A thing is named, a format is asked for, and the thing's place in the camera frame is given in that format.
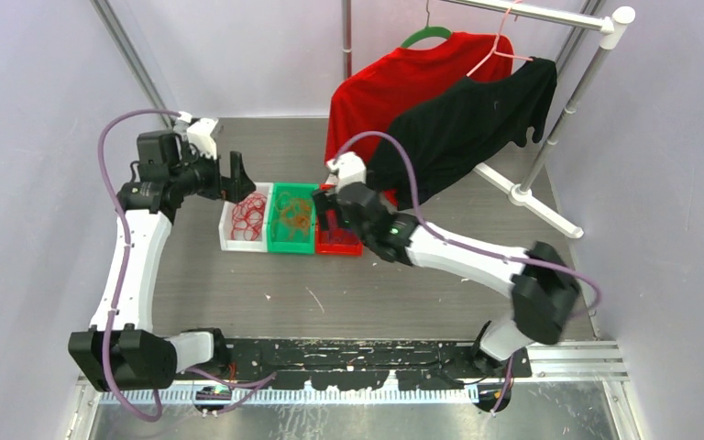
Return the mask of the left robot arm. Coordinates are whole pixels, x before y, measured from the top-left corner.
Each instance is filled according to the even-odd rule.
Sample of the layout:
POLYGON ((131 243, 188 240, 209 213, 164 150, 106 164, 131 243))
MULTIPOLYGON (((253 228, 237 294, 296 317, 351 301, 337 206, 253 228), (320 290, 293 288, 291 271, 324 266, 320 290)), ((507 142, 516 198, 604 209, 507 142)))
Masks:
POLYGON ((133 179, 115 196, 117 239, 102 300, 88 328, 71 333, 68 342, 98 391, 163 390, 190 367, 217 379, 231 364, 218 328, 154 334, 152 305, 161 255, 184 200, 197 195, 238 203, 255 191, 243 155, 230 152, 224 176, 209 135, 164 129, 140 134, 136 145, 133 179))

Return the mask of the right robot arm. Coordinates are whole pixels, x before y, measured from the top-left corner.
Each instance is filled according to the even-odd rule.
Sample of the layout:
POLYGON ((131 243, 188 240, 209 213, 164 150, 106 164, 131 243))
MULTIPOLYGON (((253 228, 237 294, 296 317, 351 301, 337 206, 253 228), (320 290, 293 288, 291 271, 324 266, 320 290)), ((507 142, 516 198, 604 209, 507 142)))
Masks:
POLYGON ((553 246, 540 241, 529 248, 499 246, 421 224, 414 214, 389 211, 363 183, 315 190, 312 200, 322 229, 333 215, 380 259, 451 273, 510 300, 511 312, 477 336, 471 355, 481 375, 497 375, 512 354, 532 343, 552 346, 561 340, 581 289, 553 246))

